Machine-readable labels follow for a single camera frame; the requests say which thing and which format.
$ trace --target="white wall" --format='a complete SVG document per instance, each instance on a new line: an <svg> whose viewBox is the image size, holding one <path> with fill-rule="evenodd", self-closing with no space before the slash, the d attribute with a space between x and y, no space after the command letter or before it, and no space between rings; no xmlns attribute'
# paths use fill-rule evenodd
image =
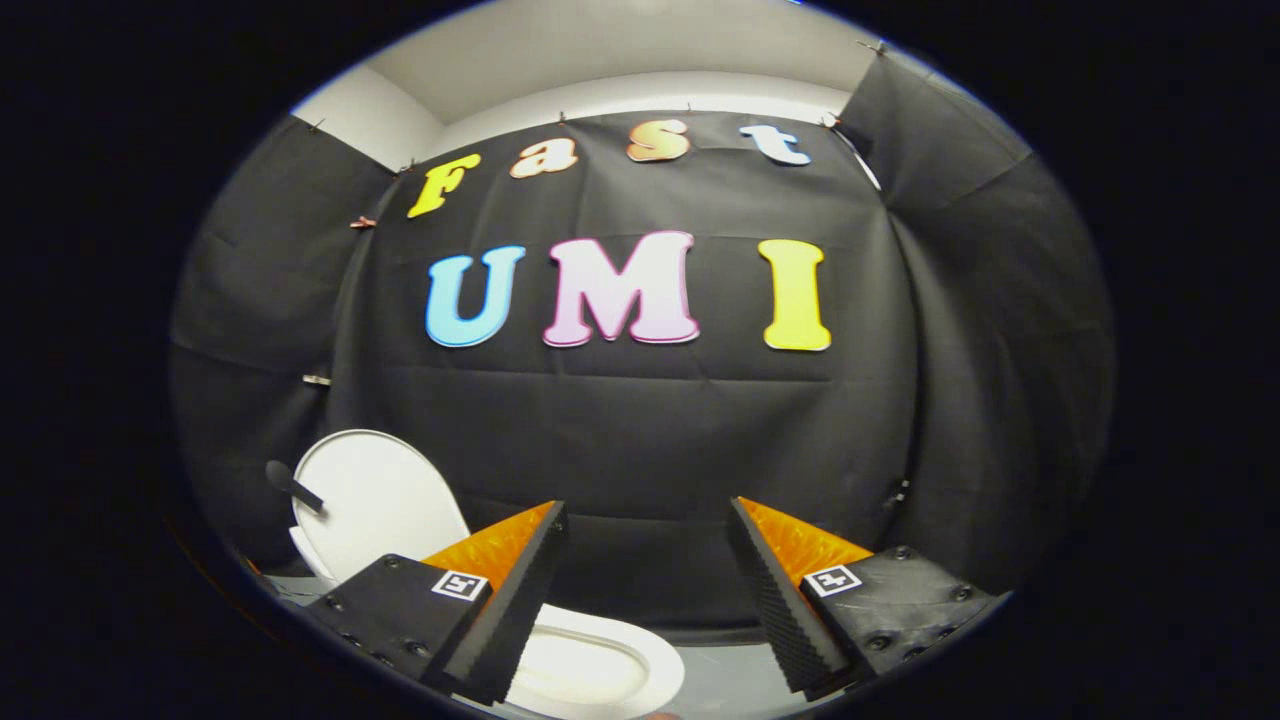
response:
<svg viewBox="0 0 1280 720"><path fill-rule="evenodd" d="M431 156L444 126L403 90L356 65L293 109L303 122L369 155L390 170Z"/></svg>
<svg viewBox="0 0 1280 720"><path fill-rule="evenodd" d="M838 114L850 92L794 79L719 72L666 72L580 82L481 110L444 128L419 156L434 158L471 142L566 118L630 110L754 113L818 123Z"/></svg>

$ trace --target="toilet seat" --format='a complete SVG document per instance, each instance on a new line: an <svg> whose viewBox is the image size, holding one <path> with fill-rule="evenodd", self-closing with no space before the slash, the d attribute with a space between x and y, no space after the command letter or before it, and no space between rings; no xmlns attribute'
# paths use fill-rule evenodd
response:
<svg viewBox="0 0 1280 720"><path fill-rule="evenodd" d="M330 434L294 479L324 506L294 498L289 537L329 588L383 555L428 557L471 534L440 473L387 433ZM621 720L658 710L684 679L680 655L649 630L543 605L506 702L563 720Z"/></svg>

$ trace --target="white toilet lid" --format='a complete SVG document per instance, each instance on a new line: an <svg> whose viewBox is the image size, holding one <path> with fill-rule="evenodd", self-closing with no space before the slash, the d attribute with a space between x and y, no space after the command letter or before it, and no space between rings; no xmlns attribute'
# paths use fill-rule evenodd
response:
<svg viewBox="0 0 1280 720"><path fill-rule="evenodd" d="M440 473L385 433L325 437L302 456L294 478L324 501L317 514L294 498L293 516L339 583L389 552L420 560L471 534Z"/></svg>

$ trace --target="black handle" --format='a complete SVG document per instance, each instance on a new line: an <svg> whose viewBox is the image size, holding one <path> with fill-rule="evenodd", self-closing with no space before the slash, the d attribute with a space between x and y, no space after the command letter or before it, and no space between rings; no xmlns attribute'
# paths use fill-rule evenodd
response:
<svg viewBox="0 0 1280 720"><path fill-rule="evenodd" d="M266 479L270 480L271 486L282 492L287 492L293 497L298 498L302 505L306 505L316 512L323 512L324 501L320 500L316 493L302 487L302 483L293 479L293 473L289 468L280 462L279 460L271 460L266 464Z"/></svg>

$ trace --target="black fabric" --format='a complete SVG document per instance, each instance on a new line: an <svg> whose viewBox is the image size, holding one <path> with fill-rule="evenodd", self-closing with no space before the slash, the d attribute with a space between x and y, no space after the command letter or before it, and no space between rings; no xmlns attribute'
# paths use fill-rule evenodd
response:
<svg viewBox="0 0 1280 720"><path fill-rule="evenodd" d="M908 56L878 58L837 127L874 138L919 327L911 486L886 542L1004 592L1105 450L1115 337L1088 228L1016 133Z"/></svg>
<svg viewBox="0 0 1280 720"><path fill-rule="evenodd" d="M392 173L293 117L229 178L192 245L170 327L170 392L183 459L210 520L264 569L297 557L291 468L321 437L338 292Z"/></svg>
<svg viewBox="0 0 1280 720"><path fill-rule="evenodd" d="M449 482L472 529L566 500L573 533L549 602L657 628L754 625L724 542L724 507L744 495L873 546L905 470L916 384L916 327L892 220L844 142L795 120L676 113L692 149L669 163L626 154L636 124L663 113L573 119L513 132L425 163L396 192L353 258L326 407L333 429L374 428L420 450ZM813 156L783 167L739 128L772 124ZM509 176L518 152L570 137L580 160ZM435 164L481 155L444 205L408 219ZM694 236L686 258L701 334L677 346L552 348L558 268L548 249L598 238L621 268L645 233ZM818 265L824 352L764 345L773 318L758 243L791 238ZM504 327L445 348L426 337L428 269L521 245ZM460 315L484 301L486 272L463 275Z"/></svg>
<svg viewBox="0 0 1280 720"><path fill-rule="evenodd" d="M883 192L844 138L781 118L573 119L399 178L284 123L220 197L174 315L197 492L250 557L284 564L292 518L266 460L293 464L329 432L387 432L442 471L472 529L564 500L573 533L548 601L660 632L756 625L724 542L737 495L872 550L911 544L988 592L1012 587L1101 452L1106 293L1083 223L1036 155L922 77L892 54L878 60L837 126L870 138ZM690 151L630 160L631 128L667 117L689 126ZM813 163L769 160L739 132L750 124L794 135ZM576 165L509 176L522 149L554 137L576 141ZM425 172L471 152L480 165L444 205L407 218ZM361 214L376 229L347 227ZM686 287L700 337L543 342L552 245L598 238L621 268L663 229L694 236ZM769 238L826 254L828 350L763 342L773 287L756 246ZM472 347L434 343L428 269L504 245L527 254L503 328ZM486 274L479 261L465 273L461 316L481 309ZM302 373L333 386L302 384Z"/></svg>

